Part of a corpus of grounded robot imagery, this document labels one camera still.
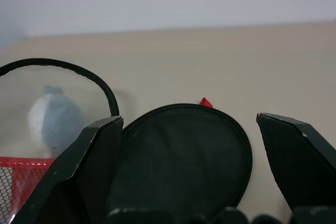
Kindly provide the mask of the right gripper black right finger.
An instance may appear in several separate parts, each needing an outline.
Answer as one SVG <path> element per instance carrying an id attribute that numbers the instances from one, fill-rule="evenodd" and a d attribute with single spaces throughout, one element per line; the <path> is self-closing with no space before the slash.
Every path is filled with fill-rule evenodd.
<path id="1" fill-rule="evenodd" d="M 309 123 L 259 113 L 273 177 L 290 209 L 335 206 L 335 148 Z"/>

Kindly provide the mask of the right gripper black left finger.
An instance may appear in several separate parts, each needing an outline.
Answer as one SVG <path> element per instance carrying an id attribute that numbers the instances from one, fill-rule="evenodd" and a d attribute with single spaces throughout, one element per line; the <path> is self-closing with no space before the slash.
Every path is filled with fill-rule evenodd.
<path id="1" fill-rule="evenodd" d="M 105 223 L 122 128 L 121 116 L 84 128 L 51 164 L 11 222 Z"/>

